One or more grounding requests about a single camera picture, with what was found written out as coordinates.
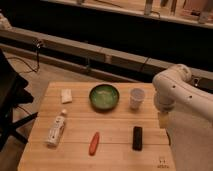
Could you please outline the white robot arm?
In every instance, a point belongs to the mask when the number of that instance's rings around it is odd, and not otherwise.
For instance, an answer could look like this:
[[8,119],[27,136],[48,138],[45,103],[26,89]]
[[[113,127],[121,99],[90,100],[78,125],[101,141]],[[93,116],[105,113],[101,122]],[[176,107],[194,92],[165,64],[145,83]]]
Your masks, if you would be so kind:
[[213,94],[190,85],[191,78],[192,72],[184,64],[172,65],[153,77],[154,105],[161,128],[167,127],[175,103],[194,110],[213,125]]

